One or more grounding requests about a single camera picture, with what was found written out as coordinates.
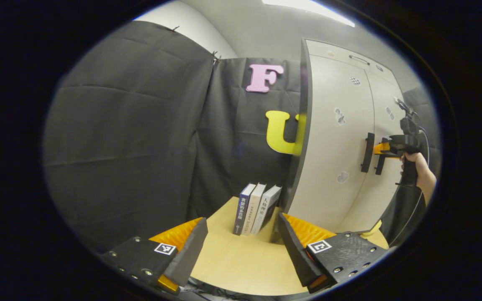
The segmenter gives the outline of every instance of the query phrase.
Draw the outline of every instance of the white cabinet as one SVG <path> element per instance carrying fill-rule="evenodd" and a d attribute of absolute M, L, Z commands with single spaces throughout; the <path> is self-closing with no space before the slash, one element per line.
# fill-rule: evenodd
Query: white cabinet
<path fill-rule="evenodd" d="M 369 231 L 400 181 L 399 160 L 386 158 L 381 175 L 375 174 L 378 155 L 369 169 L 360 166 L 368 133 L 374 133 L 375 145 L 402 134 L 397 82 L 372 59 L 312 40 L 303 40 L 301 74 L 306 126 L 298 129 L 304 133 L 297 141 L 302 151 L 293 160 L 298 165 L 287 185 L 285 212 L 333 232 Z"/>

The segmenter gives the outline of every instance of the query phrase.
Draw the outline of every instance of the book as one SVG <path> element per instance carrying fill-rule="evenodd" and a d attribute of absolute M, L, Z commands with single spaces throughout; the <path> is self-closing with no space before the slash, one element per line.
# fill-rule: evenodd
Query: book
<path fill-rule="evenodd" d="M 255 184 L 249 184 L 239 194 L 239 203 L 237 204 L 236 222 L 233 225 L 233 233 L 241 235 L 246 217 L 246 208 L 249 204 L 249 198 L 252 191 L 256 188 Z"/>
<path fill-rule="evenodd" d="M 241 233 L 243 235 L 249 235 L 252 231 L 252 225 L 254 225 L 254 219 L 256 218 L 256 213 L 258 213 L 260 200 L 262 200 L 262 194 L 264 194 L 265 186 L 265 184 L 258 183 L 250 195 L 249 205 L 246 209 L 245 223 L 243 224 L 243 232 Z"/>
<path fill-rule="evenodd" d="M 282 188 L 274 185 L 263 194 L 254 225 L 252 226 L 252 234 L 257 235 L 260 233 L 260 230 L 269 222 L 276 207 L 276 202 L 280 197 L 280 192 L 282 192 Z"/>

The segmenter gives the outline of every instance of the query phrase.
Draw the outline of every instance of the black cabinet handle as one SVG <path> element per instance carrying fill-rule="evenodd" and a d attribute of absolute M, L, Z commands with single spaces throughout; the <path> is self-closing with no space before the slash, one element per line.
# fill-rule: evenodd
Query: black cabinet handle
<path fill-rule="evenodd" d="M 375 144 L 375 134 L 367 133 L 366 138 L 366 152 L 364 153 L 364 162 L 360 164 L 362 167 L 360 171 L 367 173 L 369 171 L 369 165 L 371 164 L 371 157 L 373 156 L 373 145 Z"/>
<path fill-rule="evenodd" d="M 359 57 L 354 56 L 354 55 L 349 55 L 349 58 L 350 58 L 350 59 L 355 58 L 355 59 L 357 59 L 358 61 L 361 61 L 362 63 L 366 63 L 366 64 L 368 64 L 368 65 L 371 65 L 371 64 L 369 63 L 369 61 L 366 61 L 365 59 L 360 59 Z"/>

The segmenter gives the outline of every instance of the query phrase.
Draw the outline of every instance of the wooden table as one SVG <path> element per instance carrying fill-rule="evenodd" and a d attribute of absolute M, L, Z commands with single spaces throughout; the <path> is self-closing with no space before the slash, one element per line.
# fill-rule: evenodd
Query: wooden table
<path fill-rule="evenodd" d="M 280 296 L 307 292 L 300 284 L 285 246 L 269 242 L 278 208 L 257 236 L 237 236 L 232 230 L 238 200 L 232 197 L 207 220 L 208 235 L 191 277 L 249 295 Z M 378 243 L 372 242 L 387 248 L 382 234 L 379 236 L 377 231 L 367 239 L 378 240 Z"/>

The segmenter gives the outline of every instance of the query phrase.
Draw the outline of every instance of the human hand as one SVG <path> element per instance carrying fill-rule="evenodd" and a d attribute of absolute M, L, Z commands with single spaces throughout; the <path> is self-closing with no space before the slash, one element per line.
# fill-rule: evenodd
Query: human hand
<path fill-rule="evenodd" d="M 415 185 L 421 189 L 423 196 L 425 197 L 425 203 L 428 203 L 434 192 L 434 187 L 436 187 L 436 176 L 434 176 L 432 171 L 429 169 L 427 161 L 421 153 L 404 153 L 404 155 L 401 157 L 401 162 L 403 162 L 401 169 L 404 169 L 405 157 L 408 161 L 415 162 L 415 169 L 418 173 L 418 179 Z"/>

